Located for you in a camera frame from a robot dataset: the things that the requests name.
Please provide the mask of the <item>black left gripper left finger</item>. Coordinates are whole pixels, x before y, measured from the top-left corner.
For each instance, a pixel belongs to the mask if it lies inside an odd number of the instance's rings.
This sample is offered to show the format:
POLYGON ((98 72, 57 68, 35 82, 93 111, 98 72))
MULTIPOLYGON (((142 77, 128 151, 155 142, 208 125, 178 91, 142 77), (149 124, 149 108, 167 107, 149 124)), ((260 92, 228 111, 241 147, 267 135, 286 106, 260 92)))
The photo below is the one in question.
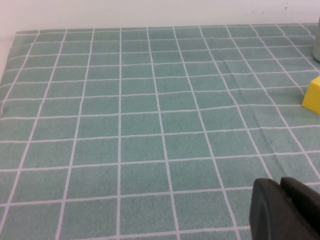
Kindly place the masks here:
POLYGON ((272 179, 254 181, 249 225, 253 240, 314 240, 280 183, 272 179))

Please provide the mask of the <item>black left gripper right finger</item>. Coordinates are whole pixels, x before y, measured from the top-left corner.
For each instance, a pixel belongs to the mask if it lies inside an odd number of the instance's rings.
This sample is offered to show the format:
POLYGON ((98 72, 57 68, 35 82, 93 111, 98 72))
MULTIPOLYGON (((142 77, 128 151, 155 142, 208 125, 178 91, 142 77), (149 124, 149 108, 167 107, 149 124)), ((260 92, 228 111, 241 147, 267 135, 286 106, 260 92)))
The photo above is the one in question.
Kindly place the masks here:
POLYGON ((297 210, 300 220, 315 240, 320 239, 320 194, 292 177, 282 177, 280 186, 297 210))

